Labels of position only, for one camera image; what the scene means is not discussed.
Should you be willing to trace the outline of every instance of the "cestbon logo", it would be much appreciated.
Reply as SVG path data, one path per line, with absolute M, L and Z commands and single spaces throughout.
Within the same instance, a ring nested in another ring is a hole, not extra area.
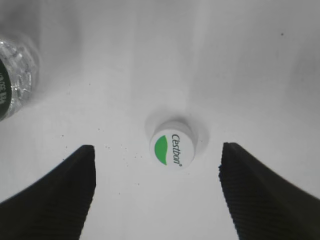
M 163 135 L 160 137 L 154 146 L 154 152 L 158 160 L 164 165 L 168 165 L 168 161 L 171 159 L 174 164 L 178 164 L 182 167 L 180 163 L 181 150 L 179 147 L 180 137 L 177 134 L 171 136 L 172 141 L 172 151 L 168 150 L 168 140 L 167 136 Z

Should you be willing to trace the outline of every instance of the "white surface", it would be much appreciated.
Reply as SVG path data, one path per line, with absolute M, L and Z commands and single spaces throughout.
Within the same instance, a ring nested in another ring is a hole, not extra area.
M 42 55 L 36 98 L 0 123 L 0 200 L 92 144 L 82 240 L 236 240 L 218 178 L 224 141 L 320 197 L 320 1 L 0 2 L 0 21 Z M 148 137 L 177 115 L 199 154 L 167 172 Z

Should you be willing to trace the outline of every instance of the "clear plastic bottle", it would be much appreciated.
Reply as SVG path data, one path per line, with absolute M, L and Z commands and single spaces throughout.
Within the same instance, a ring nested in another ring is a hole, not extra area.
M 38 74 L 32 50 L 23 41 L 0 36 L 0 120 L 12 116 L 31 97 Z

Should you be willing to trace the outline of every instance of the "white bottle cap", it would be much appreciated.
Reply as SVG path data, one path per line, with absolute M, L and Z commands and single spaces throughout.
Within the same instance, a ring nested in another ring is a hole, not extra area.
M 195 157 L 195 149 L 192 131 L 179 121 L 162 124 L 150 142 L 150 152 L 155 161 L 173 170 L 188 167 Z

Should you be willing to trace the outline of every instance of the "textured rubber pad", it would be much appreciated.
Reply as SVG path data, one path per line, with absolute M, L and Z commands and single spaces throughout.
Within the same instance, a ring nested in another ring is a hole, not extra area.
M 320 201 L 238 144 L 224 144 L 219 177 L 240 240 L 320 240 Z
M 95 151 L 84 145 L 39 181 L 0 204 L 0 239 L 79 239 L 95 187 Z

